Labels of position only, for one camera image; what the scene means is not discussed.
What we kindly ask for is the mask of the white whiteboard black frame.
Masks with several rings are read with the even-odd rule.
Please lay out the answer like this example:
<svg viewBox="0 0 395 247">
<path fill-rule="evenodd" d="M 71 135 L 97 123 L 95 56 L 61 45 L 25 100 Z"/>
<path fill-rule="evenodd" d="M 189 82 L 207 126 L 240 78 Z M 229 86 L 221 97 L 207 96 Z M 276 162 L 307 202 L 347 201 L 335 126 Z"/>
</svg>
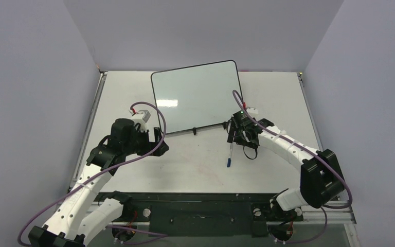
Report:
<svg viewBox="0 0 395 247">
<path fill-rule="evenodd" d="M 219 125 L 240 110 L 232 94 L 242 92 L 234 60 L 153 72 L 150 80 L 168 134 Z"/>
</svg>

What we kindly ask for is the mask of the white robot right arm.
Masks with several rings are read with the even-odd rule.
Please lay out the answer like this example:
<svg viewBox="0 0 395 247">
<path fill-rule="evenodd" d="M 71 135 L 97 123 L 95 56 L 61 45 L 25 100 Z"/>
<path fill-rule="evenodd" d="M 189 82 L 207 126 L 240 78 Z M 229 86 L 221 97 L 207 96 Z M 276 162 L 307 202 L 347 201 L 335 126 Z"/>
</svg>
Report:
<svg viewBox="0 0 395 247">
<path fill-rule="evenodd" d="M 302 206 L 325 206 L 345 190 L 344 177 L 333 151 L 304 145 L 265 118 L 255 120 L 243 111 L 234 113 L 227 141 L 254 150 L 259 147 L 271 150 L 299 171 L 298 187 L 285 189 L 270 199 L 270 215 L 277 220 Z"/>
</svg>

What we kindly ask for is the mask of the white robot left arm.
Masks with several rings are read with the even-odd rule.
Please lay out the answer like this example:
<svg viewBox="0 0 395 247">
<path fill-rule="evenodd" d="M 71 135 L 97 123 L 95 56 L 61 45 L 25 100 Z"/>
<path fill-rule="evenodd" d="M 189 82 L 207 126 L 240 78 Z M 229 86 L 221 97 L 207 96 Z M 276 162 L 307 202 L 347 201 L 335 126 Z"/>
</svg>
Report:
<svg viewBox="0 0 395 247">
<path fill-rule="evenodd" d="M 132 217 L 133 207 L 121 192 L 114 192 L 94 212 L 86 212 L 118 168 L 131 163 L 128 156 L 136 155 L 134 160 L 138 161 L 169 150 L 165 129 L 155 127 L 154 141 L 150 141 L 146 124 L 146 117 L 139 114 L 113 122 L 110 134 L 89 153 L 74 187 L 58 200 L 58 209 L 43 225 L 30 230 L 28 246 L 87 246 L 113 220 Z"/>
</svg>

